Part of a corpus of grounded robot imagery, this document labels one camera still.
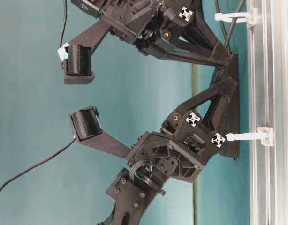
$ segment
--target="cable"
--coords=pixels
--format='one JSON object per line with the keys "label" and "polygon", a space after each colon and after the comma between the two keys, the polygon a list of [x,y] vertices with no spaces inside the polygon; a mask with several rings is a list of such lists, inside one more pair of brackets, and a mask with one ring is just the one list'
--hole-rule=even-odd
{"label": "cable", "polygon": [[[216,12],[220,13],[218,0],[215,0],[215,6],[216,6]],[[227,30],[225,29],[224,23],[221,20],[220,20],[220,27],[222,29],[223,37],[226,40],[227,39]]]}
{"label": "cable", "polygon": [[60,34],[60,39],[59,39],[59,48],[61,48],[62,46],[66,23],[67,23],[67,0],[64,0],[64,17],[63,17],[63,25],[61,27],[61,34]]}
{"label": "cable", "polygon": [[61,150],[57,151],[56,153],[54,153],[53,155],[51,155],[50,157],[48,157],[47,159],[44,159],[43,161],[29,167],[28,169],[22,171],[21,173],[17,174],[16,176],[12,177],[11,179],[7,180],[6,182],[4,182],[4,184],[0,187],[0,192],[2,191],[2,189],[9,184],[10,182],[16,180],[17,178],[21,177],[22,175],[24,175],[25,173],[27,173],[28,171],[38,167],[39,165],[42,165],[46,162],[48,162],[49,160],[53,159],[54,157],[56,157],[57,155],[59,155],[60,153],[62,153],[65,149],[67,149],[76,139],[74,138],[72,141],[70,141],[69,144],[67,144],[66,146],[64,146]]}
{"label": "cable", "polygon": [[129,179],[131,182],[133,182],[133,183],[135,182],[135,173],[142,166],[149,166],[150,171],[152,171],[152,164],[150,161],[140,160],[140,161],[136,162],[133,165],[133,167],[130,169],[130,172],[129,172]]}
{"label": "cable", "polygon": [[[242,6],[244,5],[245,3],[245,0],[241,0],[237,10],[236,10],[236,13],[239,13],[242,9]],[[224,43],[224,47],[227,48],[228,45],[229,45],[229,41],[232,37],[232,33],[234,31],[234,28],[235,28],[235,24],[236,24],[236,21],[237,21],[237,18],[233,18],[232,20],[232,23],[230,24],[230,27],[228,29],[228,33],[227,33],[227,39],[225,40],[225,43]]]}

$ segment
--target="black 3d-printed part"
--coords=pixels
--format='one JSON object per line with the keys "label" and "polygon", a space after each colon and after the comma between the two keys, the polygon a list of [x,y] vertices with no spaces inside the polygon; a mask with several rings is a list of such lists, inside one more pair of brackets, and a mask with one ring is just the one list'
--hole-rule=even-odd
{"label": "black 3d-printed part", "polygon": [[71,115],[79,140],[85,140],[102,133],[93,108],[82,109]]}
{"label": "black 3d-printed part", "polygon": [[[232,77],[236,82],[239,82],[238,73],[238,55],[233,55],[230,61],[230,66],[227,68],[227,76]],[[233,96],[222,115],[222,120],[218,127],[224,135],[227,133],[239,134],[240,133],[240,93],[239,85],[236,86]],[[240,141],[234,140],[224,144],[223,149],[219,152],[220,155],[231,157],[234,159],[240,156]]]}
{"label": "black 3d-printed part", "polygon": [[91,76],[91,48],[81,45],[68,47],[68,75]]}
{"label": "black 3d-printed part", "polygon": [[86,14],[98,18],[101,8],[105,3],[105,0],[71,0],[71,3],[78,6]]}

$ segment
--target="teal wall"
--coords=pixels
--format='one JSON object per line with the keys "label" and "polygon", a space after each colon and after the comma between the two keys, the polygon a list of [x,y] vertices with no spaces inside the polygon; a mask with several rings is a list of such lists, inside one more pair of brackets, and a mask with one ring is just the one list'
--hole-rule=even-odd
{"label": "teal wall", "polygon": [[[67,114],[97,105],[105,131],[127,146],[191,96],[190,64],[156,60],[107,36],[96,79],[65,86],[56,53],[62,1],[0,0],[0,184],[71,140]],[[65,41],[94,23],[68,4]],[[125,162],[78,145],[9,184],[0,225],[92,225],[113,208],[105,195]],[[191,225],[192,184],[170,180],[141,224]]]}
{"label": "teal wall", "polygon": [[[234,12],[239,0],[220,0],[223,13]],[[205,20],[223,42],[213,0],[204,1]],[[240,126],[241,132],[249,131],[248,72],[246,24],[237,23],[230,42],[231,50],[239,54]],[[213,68],[198,66],[198,91],[210,83]],[[205,112],[206,106],[200,108]],[[199,175],[195,185],[195,219],[197,225],[248,225],[250,224],[249,142],[241,142],[237,161],[216,155]]]}

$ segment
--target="white clip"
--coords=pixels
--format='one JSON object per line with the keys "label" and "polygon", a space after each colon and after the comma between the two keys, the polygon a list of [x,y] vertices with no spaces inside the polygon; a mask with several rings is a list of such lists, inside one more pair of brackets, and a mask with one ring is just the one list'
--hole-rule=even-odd
{"label": "white clip", "polygon": [[244,134],[227,134],[228,141],[234,140],[261,140],[261,144],[264,146],[274,145],[274,132],[271,127],[258,127],[257,132],[244,133]]}
{"label": "white clip", "polygon": [[256,8],[253,8],[250,12],[247,13],[216,13],[215,20],[231,23],[234,18],[237,18],[237,23],[247,23],[247,28],[250,28],[255,24],[255,15]]}
{"label": "white clip", "polygon": [[61,48],[58,49],[59,58],[62,62],[68,58],[68,53],[66,52],[65,47],[69,46],[70,45],[68,43],[65,43]]}

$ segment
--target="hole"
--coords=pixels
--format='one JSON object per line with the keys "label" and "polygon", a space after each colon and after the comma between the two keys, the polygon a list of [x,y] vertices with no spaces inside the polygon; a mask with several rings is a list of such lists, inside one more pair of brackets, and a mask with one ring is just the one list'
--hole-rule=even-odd
{"label": "hole", "polygon": [[130,219],[130,214],[129,213],[124,213],[123,219],[122,219],[122,225],[129,225],[129,219]]}
{"label": "hole", "polygon": [[166,157],[169,155],[169,150],[166,145],[155,147],[152,149],[152,152],[155,154],[156,158]]}
{"label": "hole", "polygon": [[197,112],[200,114],[200,116],[203,118],[205,114],[207,113],[209,107],[210,107],[211,101],[207,100],[201,105],[199,105]]}
{"label": "hole", "polygon": [[186,174],[184,175],[185,177],[192,177],[193,176],[193,173],[196,171],[195,168],[190,168]]}

